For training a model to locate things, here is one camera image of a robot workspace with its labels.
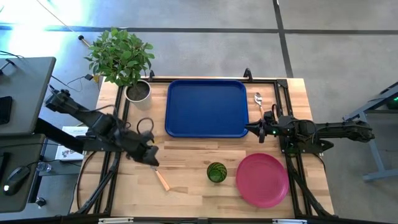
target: computer mouse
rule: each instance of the computer mouse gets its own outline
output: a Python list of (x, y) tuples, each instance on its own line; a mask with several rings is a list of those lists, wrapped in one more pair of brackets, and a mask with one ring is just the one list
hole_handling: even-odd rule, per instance
[(22, 187), (26, 177), (29, 176), (29, 173), (30, 168), (26, 166), (17, 167), (5, 181), (2, 192), (8, 196), (16, 194)]

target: green cup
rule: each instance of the green cup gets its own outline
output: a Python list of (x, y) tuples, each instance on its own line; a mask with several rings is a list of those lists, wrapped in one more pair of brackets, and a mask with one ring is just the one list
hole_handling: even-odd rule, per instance
[(207, 177), (214, 183), (220, 183), (226, 178), (226, 167), (224, 164), (214, 162), (207, 167)]

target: pink plate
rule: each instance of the pink plate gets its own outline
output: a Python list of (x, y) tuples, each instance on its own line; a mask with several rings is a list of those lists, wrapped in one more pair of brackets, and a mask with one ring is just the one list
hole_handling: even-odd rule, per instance
[(239, 164), (236, 186), (248, 203), (259, 208), (271, 208), (285, 198), (289, 178), (277, 159), (264, 153), (255, 153)]

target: concrete floor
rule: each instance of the concrete floor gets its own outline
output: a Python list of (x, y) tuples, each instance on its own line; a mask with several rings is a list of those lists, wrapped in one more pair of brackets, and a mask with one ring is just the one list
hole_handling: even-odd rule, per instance
[[(272, 0), (41, 2), (71, 26), (277, 28)], [(13, 0), (4, 4), (0, 22), (25, 26), (0, 30), (1, 50), (25, 57), (54, 56), (57, 62), (53, 75), (66, 82), (89, 72), (88, 63), (82, 60), (89, 51), (76, 40), (76, 34), (40, 30), (46, 25), (61, 24), (35, 1)], [(279, 0), (279, 4), (285, 29), (398, 29), (395, 0)], [(86, 40), (98, 35), (83, 34)], [(240, 77), (249, 67), (255, 77), (286, 77), (278, 34), (137, 35), (154, 45), (156, 59), (152, 64), (158, 75)], [(341, 121), (343, 115), (396, 82), (397, 39), (398, 35), (287, 34), (293, 75), (305, 79), (314, 121)], [(82, 82), (83, 91), (73, 91), (72, 95), (83, 105), (94, 108), (98, 87), (93, 82)], [(62, 87), (55, 80), (51, 84)], [(78, 82), (73, 86), (80, 87)], [(74, 119), (45, 108), (40, 117), (58, 127), (77, 124)], [(372, 115), (370, 123), (386, 166), (398, 167), (398, 153), (390, 152), (397, 150), (396, 140), (391, 140), (396, 136), (397, 116)], [(368, 145), (344, 139), (333, 142), (335, 147), (325, 153), (324, 160), (335, 213), (344, 218), (396, 223), (398, 178), (363, 182), (363, 174), (376, 171)], [(21, 213), (0, 214), (0, 220), (67, 214), (75, 182), (76, 176), (43, 178), (39, 195), (47, 199), (48, 206), (39, 210), (28, 205)]]

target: silver spoon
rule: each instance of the silver spoon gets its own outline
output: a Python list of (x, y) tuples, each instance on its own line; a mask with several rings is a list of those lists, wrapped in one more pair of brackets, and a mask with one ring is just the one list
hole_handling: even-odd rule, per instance
[(264, 116), (264, 110), (262, 109), (261, 102), (262, 96), (260, 93), (254, 94), (254, 101), (260, 106), (261, 118)]

